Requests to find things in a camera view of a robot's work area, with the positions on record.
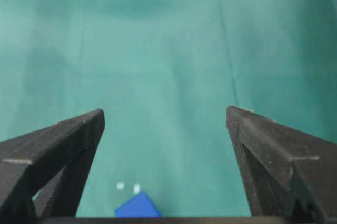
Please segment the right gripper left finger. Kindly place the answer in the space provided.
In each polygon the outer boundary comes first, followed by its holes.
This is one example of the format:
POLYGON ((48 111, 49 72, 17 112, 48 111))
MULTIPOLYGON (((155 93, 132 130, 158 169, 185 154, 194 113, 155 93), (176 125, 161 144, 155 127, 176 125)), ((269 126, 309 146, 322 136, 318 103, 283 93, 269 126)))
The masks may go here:
POLYGON ((104 128, 96 109, 1 142, 1 221, 74 218, 104 128))

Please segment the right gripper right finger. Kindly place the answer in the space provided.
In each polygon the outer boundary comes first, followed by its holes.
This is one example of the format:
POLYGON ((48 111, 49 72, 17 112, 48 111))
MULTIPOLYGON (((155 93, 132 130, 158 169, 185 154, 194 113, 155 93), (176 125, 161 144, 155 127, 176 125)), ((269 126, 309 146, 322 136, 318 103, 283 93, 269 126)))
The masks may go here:
POLYGON ((250 212, 336 222, 336 144, 229 106, 226 127, 250 212))

